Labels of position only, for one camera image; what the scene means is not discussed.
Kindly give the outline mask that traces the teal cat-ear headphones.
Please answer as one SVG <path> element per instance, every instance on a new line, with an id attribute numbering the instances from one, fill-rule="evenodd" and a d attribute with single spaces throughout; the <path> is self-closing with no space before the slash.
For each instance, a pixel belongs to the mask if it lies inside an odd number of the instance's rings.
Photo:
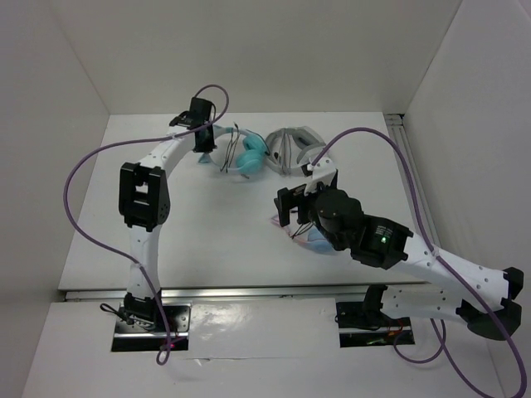
<path id="1" fill-rule="evenodd" d="M 249 177 L 257 174 L 270 155 L 269 146 L 258 133 L 249 129 L 241 129 L 236 124 L 232 127 L 214 125 L 214 138 L 230 135 L 229 144 L 223 162 L 217 164 L 209 153 L 203 153 L 198 159 L 199 164 L 216 166 L 219 172 L 238 174 Z"/>

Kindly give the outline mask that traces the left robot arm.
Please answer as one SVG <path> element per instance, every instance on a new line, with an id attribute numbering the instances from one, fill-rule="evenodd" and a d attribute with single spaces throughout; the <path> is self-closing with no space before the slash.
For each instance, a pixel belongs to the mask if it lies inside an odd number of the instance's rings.
<path id="1" fill-rule="evenodd" d="M 212 122 L 213 102 L 194 97 L 189 109 L 171 120 L 168 139 L 158 143 L 136 163 L 124 163 L 119 171 L 119 213 L 129 228 L 129 282 L 124 297 L 124 316 L 142 329 L 153 331 L 163 323 L 158 279 L 158 241 L 168 219 L 171 201 L 168 177 L 183 157 L 194 150 L 215 148 L 213 127 L 189 130 Z"/>

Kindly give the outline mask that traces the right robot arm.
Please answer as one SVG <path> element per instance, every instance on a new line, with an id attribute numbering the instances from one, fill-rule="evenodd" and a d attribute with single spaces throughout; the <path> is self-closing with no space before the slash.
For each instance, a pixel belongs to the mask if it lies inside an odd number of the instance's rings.
<path id="1" fill-rule="evenodd" d="M 274 200 L 282 226 L 293 211 L 298 223 L 312 224 L 336 251 L 347 251 L 362 265 L 409 274 L 427 283 L 422 289 L 377 284 L 368 287 L 362 315 L 372 325 L 387 318 L 434 318 L 466 325 L 481 337 L 503 341 L 519 328 L 522 308 L 515 302 L 524 274 L 477 265 L 436 247 L 409 228 L 367 215 L 342 190 L 282 188 Z"/>

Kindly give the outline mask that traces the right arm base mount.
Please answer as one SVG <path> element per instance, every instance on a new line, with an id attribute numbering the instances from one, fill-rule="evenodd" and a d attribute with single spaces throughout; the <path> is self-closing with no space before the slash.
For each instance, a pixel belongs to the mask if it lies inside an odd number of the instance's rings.
<path id="1" fill-rule="evenodd" d="M 366 313 L 362 302 L 337 302 L 334 321 L 341 348 L 392 346 L 396 337 L 398 345 L 415 344 L 410 318 Z"/>

